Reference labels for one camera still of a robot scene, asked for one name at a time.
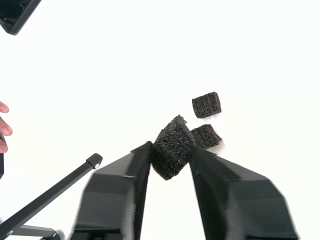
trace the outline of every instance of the human hand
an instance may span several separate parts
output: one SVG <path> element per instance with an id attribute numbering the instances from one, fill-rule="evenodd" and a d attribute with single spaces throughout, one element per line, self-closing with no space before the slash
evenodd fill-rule
<path id="1" fill-rule="evenodd" d="M 0 101 L 0 113 L 6 114 L 9 112 L 7 105 Z M 12 128 L 6 124 L 6 122 L 0 117 L 0 133 L 4 136 L 10 136 L 12 134 Z M 8 151 L 8 146 L 0 139 L 0 154 L 4 154 Z"/>

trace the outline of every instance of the white surface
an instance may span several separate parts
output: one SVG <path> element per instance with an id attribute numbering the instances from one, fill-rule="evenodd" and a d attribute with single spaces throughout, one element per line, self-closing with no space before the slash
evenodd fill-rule
<path id="1" fill-rule="evenodd" d="M 0 32 L 7 219 L 91 154 L 102 166 L 217 91 L 220 156 L 286 196 L 302 240 L 318 235 L 319 1 L 43 0 L 18 36 Z M 84 177 L 28 222 L 71 229 Z M 10 237 L 11 240 L 28 239 Z M 152 170 L 141 240 L 204 240 L 189 167 Z"/>

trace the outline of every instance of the black sponge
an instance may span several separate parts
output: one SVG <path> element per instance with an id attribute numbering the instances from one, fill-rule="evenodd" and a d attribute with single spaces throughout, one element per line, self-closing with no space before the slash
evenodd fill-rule
<path id="1" fill-rule="evenodd" d="M 210 124 L 204 124 L 198 128 L 191 131 L 195 143 L 203 149 L 209 149 L 214 146 L 219 145 L 222 141 L 221 137 L 216 134 L 215 130 Z"/>
<path id="2" fill-rule="evenodd" d="M 176 116 L 153 144 L 152 167 L 165 180 L 178 175 L 193 156 L 196 141 L 186 123 Z"/>
<path id="3" fill-rule="evenodd" d="M 211 92 L 192 99 L 192 106 L 194 114 L 198 119 L 204 119 L 221 113 L 221 104 L 216 92 Z"/>

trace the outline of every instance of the black metal rod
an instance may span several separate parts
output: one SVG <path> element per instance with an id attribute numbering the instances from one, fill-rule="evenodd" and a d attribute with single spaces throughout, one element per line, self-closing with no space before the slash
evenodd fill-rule
<path id="1" fill-rule="evenodd" d="M 22 225 L 21 227 L 17 228 L 11 235 L 12 236 L 48 238 L 56 233 L 57 232 L 55 230 L 53 230 L 52 228 Z"/>
<path id="2" fill-rule="evenodd" d="M 93 154 L 86 160 L 86 163 L 82 164 L 64 179 L 59 181 L 56 185 L 51 187 L 45 193 L 40 195 L 16 214 L 0 224 L 0 240 L 4 240 L 9 237 L 15 232 L 15 230 L 29 221 L 33 216 L 39 213 L 43 208 L 45 208 L 64 191 L 75 184 L 84 175 L 99 166 L 101 162 L 102 157 L 99 154 Z"/>

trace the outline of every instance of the black plastic part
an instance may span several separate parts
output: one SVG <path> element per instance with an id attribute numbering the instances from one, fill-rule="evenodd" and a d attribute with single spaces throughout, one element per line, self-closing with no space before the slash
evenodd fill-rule
<path id="1" fill-rule="evenodd" d="M 5 137 L 0 133 L 0 140 L 6 142 Z M 5 155 L 0 153 L 0 179 L 5 174 Z"/>
<path id="2" fill-rule="evenodd" d="M 101 163 L 102 157 L 98 154 L 94 154 L 90 158 L 88 158 L 88 160 L 90 160 L 90 162 L 92 163 Z M 64 179 L 59 181 L 56 185 L 51 187 L 45 193 L 40 195 L 38 198 L 18 211 L 16 214 L 0 224 L 0 240 L 6 239 L 12 232 L 14 233 L 15 231 L 17 231 L 34 215 L 40 212 L 43 208 L 45 208 L 48 204 L 50 204 L 53 200 L 60 196 L 64 191 L 66 191 L 78 180 L 80 180 L 84 175 L 93 170 L 94 168 L 91 163 L 88 162 L 88 160 L 68 176 L 66 176 Z"/>
<path id="3" fill-rule="evenodd" d="M 92 175 L 71 240 L 140 239 L 152 148 L 149 141 Z"/>
<path id="4" fill-rule="evenodd" d="M 11 35 L 17 35 L 41 0 L 0 0 L 0 25 Z"/>
<path id="5" fill-rule="evenodd" d="M 57 232 L 55 230 L 53 230 L 52 228 L 22 225 L 21 227 L 17 228 L 11 235 L 12 236 L 50 238 L 56 234 L 57 234 Z"/>
<path id="6" fill-rule="evenodd" d="M 206 240 L 298 240 L 285 198 L 265 176 L 196 147 L 190 161 Z"/>

